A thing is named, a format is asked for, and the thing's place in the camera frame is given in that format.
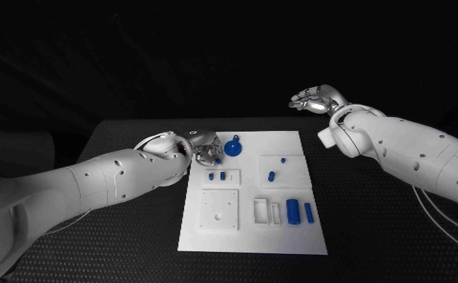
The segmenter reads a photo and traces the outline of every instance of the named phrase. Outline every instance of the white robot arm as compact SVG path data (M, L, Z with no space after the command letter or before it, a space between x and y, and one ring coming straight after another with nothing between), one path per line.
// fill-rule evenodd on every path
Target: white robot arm
M304 90L289 107L331 115L318 137L349 157L376 159L383 170L411 185L458 202L458 139L434 128L362 104L323 85Z
M165 132L135 149L41 174L0 179L0 277L61 222L178 182L193 154L204 166L220 162L223 149L214 132L193 131L184 136Z

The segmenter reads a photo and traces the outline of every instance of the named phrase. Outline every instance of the white cable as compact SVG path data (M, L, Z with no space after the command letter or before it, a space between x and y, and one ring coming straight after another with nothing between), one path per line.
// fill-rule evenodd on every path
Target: white cable
M91 212L91 210L84 213L84 215L70 224L67 225L65 227L63 227L61 229L55 230L55 231L51 231L51 232L47 232L44 235L51 235L52 233L57 233L58 231L64 230L65 228L68 228L71 225L74 225L84 217L86 215Z
M149 140L152 140L154 138L158 138L158 136L162 136L164 134L167 134L167 132L162 132L159 134L156 134L155 136L151 136L149 138L146 138L133 149L139 149L139 147L142 146L143 143L146 143Z
M432 220L432 222L437 224L438 228L442 230L444 234L447 234L447 236L450 236L450 238L455 241L455 243L458 243L458 240L453 237L453 235L447 232L447 230L441 227L441 225L438 224L438 222L434 220L432 215L429 214L427 207L422 203L421 197L418 196L418 190L415 189L415 186L412 185L414 188L414 192L415 192L415 196L418 197L418 202L421 203L425 213L429 216L429 219Z
M424 189L422 189L422 192L424 192L424 195L425 195L425 197L427 197L429 203L432 204L432 206L434 206L437 212L438 212L438 213L442 215L442 217L458 227L458 222L455 222L455 221L442 213L442 210L441 210L441 209L437 207L437 205L434 204L432 199L429 198L429 196L428 196L428 194L427 194L427 192L425 192Z

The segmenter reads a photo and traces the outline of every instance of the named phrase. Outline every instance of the dark wall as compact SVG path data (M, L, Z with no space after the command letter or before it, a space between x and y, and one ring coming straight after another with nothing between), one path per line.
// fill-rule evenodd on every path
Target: dark wall
M0 0L0 125L312 116L328 83L432 126L455 119L457 0Z

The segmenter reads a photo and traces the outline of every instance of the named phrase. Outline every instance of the textured table surface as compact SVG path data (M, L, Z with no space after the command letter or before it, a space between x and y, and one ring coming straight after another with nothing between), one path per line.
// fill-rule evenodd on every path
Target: textured table surface
M458 245L428 219L412 187L373 159L324 148L317 133L327 125L327 116L104 121L80 161L167 130L299 131L328 256L178 252L185 176L42 237L13 282L457 282ZM434 200L458 220L458 205Z

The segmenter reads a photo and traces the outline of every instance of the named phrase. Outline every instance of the blue object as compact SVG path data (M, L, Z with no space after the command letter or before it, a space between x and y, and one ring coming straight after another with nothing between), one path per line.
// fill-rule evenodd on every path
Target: blue object
M312 208L308 202L305 203L305 213L308 214L308 223L314 223Z
M239 143L239 136L234 136L234 139L224 144L224 153L229 156L237 156L242 152L242 144Z
M275 181L275 172L271 172L269 173L269 182L273 182Z
M286 200L288 223L291 225L301 224L299 203L297 199Z

